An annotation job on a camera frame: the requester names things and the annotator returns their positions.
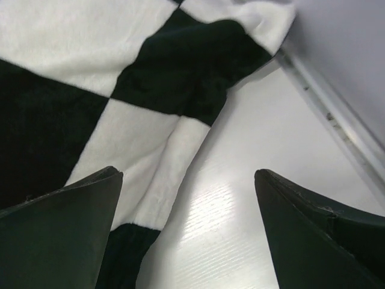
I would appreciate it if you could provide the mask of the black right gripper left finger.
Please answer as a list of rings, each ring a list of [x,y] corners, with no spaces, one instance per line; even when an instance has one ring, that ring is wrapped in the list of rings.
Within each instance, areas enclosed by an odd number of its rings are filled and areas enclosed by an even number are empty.
[[[122,182],[109,166],[1,210],[1,288],[94,288]]]

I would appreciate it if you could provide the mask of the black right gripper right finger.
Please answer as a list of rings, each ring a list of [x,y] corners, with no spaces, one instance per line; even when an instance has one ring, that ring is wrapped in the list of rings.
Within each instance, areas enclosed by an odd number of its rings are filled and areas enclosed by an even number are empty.
[[[267,169],[255,189],[280,288],[383,288],[384,217]]]

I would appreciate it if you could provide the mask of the black white checkered pillowcase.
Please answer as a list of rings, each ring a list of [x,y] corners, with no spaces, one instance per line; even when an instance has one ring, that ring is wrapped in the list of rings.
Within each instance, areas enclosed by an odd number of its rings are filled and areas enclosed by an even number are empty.
[[[1,210],[116,168],[94,288],[134,288],[228,91],[294,19],[276,1],[2,1]]]

